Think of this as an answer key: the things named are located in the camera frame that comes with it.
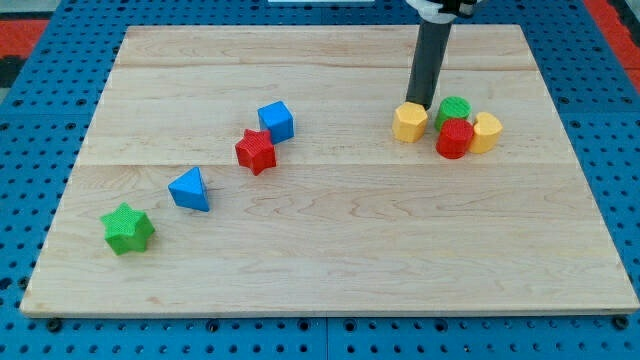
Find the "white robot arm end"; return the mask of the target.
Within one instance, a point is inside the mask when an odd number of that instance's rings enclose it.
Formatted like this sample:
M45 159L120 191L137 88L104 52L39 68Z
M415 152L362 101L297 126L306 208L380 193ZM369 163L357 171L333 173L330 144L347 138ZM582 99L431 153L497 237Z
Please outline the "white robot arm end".
M406 0L422 20L433 24L447 24L456 18L472 17L482 0Z

